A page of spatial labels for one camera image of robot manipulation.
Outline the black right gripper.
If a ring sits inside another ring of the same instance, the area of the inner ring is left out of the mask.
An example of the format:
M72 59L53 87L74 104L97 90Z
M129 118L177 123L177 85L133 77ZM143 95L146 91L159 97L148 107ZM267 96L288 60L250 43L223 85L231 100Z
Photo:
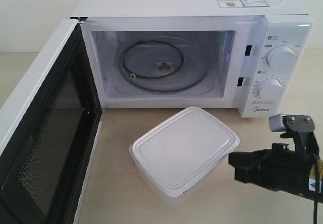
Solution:
M322 196L322 160L316 153L300 156L286 144L274 143L261 162L260 151L236 151L228 157L236 181L297 196Z

